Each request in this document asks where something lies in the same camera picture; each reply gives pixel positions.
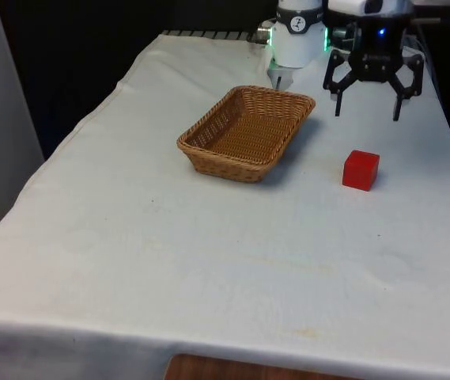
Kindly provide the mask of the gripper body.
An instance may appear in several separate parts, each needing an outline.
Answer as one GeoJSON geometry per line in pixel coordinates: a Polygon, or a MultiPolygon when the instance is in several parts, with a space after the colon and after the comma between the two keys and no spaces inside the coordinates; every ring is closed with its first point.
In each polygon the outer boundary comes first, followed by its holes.
{"type": "Polygon", "coordinates": [[[361,82],[388,82],[403,65],[405,17],[360,17],[349,65],[361,82]]]}

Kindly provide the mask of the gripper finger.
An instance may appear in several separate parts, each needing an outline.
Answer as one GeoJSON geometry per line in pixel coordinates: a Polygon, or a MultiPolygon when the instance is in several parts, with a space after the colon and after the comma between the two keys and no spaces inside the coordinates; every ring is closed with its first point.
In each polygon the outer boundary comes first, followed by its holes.
{"type": "Polygon", "coordinates": [[[341,52],[338,49],[332,50],[323,79],[323,88],[329,91],[331,95],[336,96],[336,117],[340,116],[344,92],[358,80],[358,76],[354,73],[353,69],[350,69],[350,71],[339,82],[334,80],[335,70],[344,63],[347,63],[349,61],[349,57],[349,53],[341,52]]]}
{"type": "Polygon", "coordinates": [[[423,72],[425,59],[421,54],[401,57],[394,55],[392,61],[384,68],[385,78],[396,94],[393,120],[398,121],[404,100],[417,97],[422,94],[423,72]],[[408,86],[404,86],[397,76],[397,72],[407,67],[412,72],[412,80],[408,86]]]}

